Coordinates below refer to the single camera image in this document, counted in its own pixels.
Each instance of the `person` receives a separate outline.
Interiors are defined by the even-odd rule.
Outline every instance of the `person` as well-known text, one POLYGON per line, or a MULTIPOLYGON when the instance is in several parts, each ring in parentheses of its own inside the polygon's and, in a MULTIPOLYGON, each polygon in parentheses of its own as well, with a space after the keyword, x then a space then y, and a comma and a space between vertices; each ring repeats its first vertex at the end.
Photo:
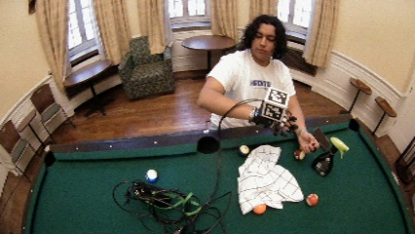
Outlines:
MULTIPOLYGON (((237 51, 223 57, 207 74, 197 105, 211 112, 210 123, 218 128, 222 116, 237 103, 263 99, 268 87, 288 93, 287 111, 296 117, 299 149, 310 153, 319 143, 306 130, 288 69, 279 61, 286 53, 286 29, 276 17, 262 15, 246 26, 237 51)), ((239 105, 221 122, 221 128, 254 125, 254 108, 261 101, 239 105)))

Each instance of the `small wooden table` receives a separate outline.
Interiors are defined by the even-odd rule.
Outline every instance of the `small wooden table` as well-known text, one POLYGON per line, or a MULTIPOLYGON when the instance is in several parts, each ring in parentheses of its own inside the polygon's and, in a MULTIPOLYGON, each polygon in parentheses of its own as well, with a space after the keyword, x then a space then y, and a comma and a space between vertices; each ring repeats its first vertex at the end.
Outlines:
POLYGON ((181 45, 191 50, 207 51, 207 69, 211 69, 211 51, 223 51, 234 47, 235 42, 231 37, 218 35, 193 36, 181 42, 181 45))
POLYGON ((386 118, 386 115, 388 115, 391 118, 398 116, 396 112, 394 111, 394 109, 390 106, 388 101, 383 97, 376 97, 375 102, 376 102, 378 106, 382 108, 382 110, 384 111, 384 114, 382 115, 380 121, 378 123, 378 126, 376 126, 374 132, 372 132, 372 135, 375 135, 376 129, 379 128, 382 121, 386 118))
POLYGON ((104 106, 108 105, 113 101, 112 98, 101 100, 97 97, 97 94, 93 88, 94 80, 100 77, 100 74, 108 68, 110 68, 112 64, 113 63, 109 59, 98 60, 93 62, 92 64, 86 65, 85 67, 82 67, 80 70, 77 70, 65 78, 64 86, 66 88, 80 85, 82 83, 86 83, 92 91, 93 104, 90 106, 90 109, 85 113, 85 117, 89 117, 89 115, 97 110, 101 111, 102 115, 105 115, 104 106))
POLYGON ((358 100, 360 91, 362 91, 366 95, 371 95, 371 94, 372 94, 372 89, 371 89, 371 88, 366 85, 366 83, 364 83, 363 81, 360 81, 359 79, 350 78, 350 84, 351 84, 355 88, 358 88, 358 93, 355 94, 354 101, 352 101, 351 106, 350 106, 350 109, 348 109, 348 113, 351 113, 351 109, 352 109, 352 106, 354 106, 355 101, 358 100))

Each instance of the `curtain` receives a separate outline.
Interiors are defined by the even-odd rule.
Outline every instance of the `curtain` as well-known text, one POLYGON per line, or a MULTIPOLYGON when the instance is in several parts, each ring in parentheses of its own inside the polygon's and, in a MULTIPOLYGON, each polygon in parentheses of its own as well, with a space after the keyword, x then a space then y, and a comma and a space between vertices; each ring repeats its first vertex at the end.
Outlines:
POLYGON ((278 0, 250 0, 249 18, 254 20, 261 15, 276 15, 278 0))
POLYGON ((237 3, 235 0, 210 0, 211 33, 231 37, 238 41, 237 36, 237 3))
POLYGON ((64 79, 68 71, 68 10, 66 1, 37 0, 36 22, 42 50, 46 56, 56 86, 65 92, 64 79))
POLYGON ((338 25, 338 0, 315 0, 311 17, 303 58, 310 64, 327 67, 338 25))
POLYGON ((137 1, 141 35, 147 36, 150 53, 163 53, 173 43, 169 4, 165 0, 137 1))
POLYGON ((106 59, 110 59, 113 64, 120 64, 124 55, 130 50, 130 28, 125 1, 93 1, 93 8, 106 59))

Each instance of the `window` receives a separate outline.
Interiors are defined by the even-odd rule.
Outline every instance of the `window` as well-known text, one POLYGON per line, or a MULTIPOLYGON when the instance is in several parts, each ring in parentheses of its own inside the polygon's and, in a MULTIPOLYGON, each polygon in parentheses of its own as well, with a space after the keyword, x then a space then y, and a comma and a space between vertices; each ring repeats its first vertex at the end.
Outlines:
POLYGON ((307 34, 311 17, 311 0, 279 0, 278 18, 287 31, 307 34))
POLYGON ((169 14, 171 25, 210 22, 209 0, 169 0, 169 14))
POLYGON ((68 48, 73 65, 97 55, 89 0, 70 0, 68 48))

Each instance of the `round wooden table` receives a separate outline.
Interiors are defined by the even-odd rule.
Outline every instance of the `round wooden table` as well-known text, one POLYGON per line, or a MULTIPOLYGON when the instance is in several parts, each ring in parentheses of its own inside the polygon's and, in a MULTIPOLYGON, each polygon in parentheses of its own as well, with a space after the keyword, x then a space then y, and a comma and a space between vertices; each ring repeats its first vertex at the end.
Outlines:
POLYGON ((235 42, 231 37, 219 35, 193 36, 181 42, 181 45, 191 50, 207 52, 207 69, 210 70, 210 53, 211 51, 223 51, 234 47, 235 42))
POLYGON ((108 70, 112 67, 112 61, 109 59, 98 60, 93 62, 92 64, 82 67, 80 70, 73 72, 64 81, 64 86, 66 88, 80 85, 82 83, 86 83, 89 86, 89 89, 92 91, 92 98, 93 98, 93 104, 90 106, 89 111, 85 113, 85 117, 89 117, 89 115, 96 112, 97 110, 101 111, 102 115, 105 115, 104 106, 109 104, 113 99, 108 98, 105 100, 101 100, 97 97, 94 88, 93 88, 93 82, 100 77, 102 72, 108 70))

